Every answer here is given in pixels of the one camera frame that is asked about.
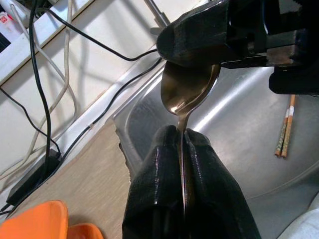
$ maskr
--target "spoon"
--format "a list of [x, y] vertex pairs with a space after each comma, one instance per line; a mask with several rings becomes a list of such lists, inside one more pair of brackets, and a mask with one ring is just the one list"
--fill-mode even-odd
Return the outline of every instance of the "spoon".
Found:
[[165, 108], [178, 116], [178, 157], [183, 199], [183, 218], [186, 222], [194, 204], [194, 186], [191, 162], [183, 148], [183, 135], [189, 115], [207, 97], [219, 76], [220, 65], [200, 68], [184, 68], [166, 62], [160, 96]]

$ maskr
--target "orange plastic lid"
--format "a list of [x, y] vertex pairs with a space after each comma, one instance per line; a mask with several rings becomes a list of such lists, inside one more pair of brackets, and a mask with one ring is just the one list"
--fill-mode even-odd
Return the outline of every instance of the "orange plastic lid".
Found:
[[103, 239], [103, 236], [94, 224], [82, 223], [69, 227], [67, 239]]
[[66, 239], [68, 211], [61, 201], [49, 201], [5, 221], [1, 239]]

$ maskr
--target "power adapter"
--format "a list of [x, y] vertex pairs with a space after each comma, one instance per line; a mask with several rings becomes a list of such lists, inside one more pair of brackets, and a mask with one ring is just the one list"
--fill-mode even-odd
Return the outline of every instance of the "power adapter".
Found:
[[[47, 179], [61, 161], [61, 154], [50, 149], [49, 165], [43, 180]], [[39, 182], [44, 170], [45, 156], [43, 156], [21, 180], [11, 189], [7, 204], [15, 206], [20, 199], [26, 196]]]

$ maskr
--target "chopsticks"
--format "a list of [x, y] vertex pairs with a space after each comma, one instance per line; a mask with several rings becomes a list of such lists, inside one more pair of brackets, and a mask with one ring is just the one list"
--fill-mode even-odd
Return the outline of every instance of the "chopsticks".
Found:
[[291, 126], [293, 123], [293, 115], [295, 111], [296, 95], [291, 95], [289, 108], [286, 111], [283, 127], [281, 129], [279, 141], [276, 147], [275, 155], [286, 158], [288, 154], [288, 145], [291, 134]]

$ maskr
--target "spoon handle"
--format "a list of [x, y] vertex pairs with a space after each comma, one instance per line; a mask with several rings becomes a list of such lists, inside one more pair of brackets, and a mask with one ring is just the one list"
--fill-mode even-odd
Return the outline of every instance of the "spoon handle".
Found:
[[187, 146], [184, 144], [184, 132], [186, 130], [187, 121], [189, 115], [180, 116], [178, 118], [178, 157], [179, 157], [179, 169], [182, 187], [183, 198], [183, 215], [185, 228], [189, 220], [189, 214], [191, 213], [194, 205], [194, 183], [192, 176], [192, 166], [189, 158], [189, 152]]

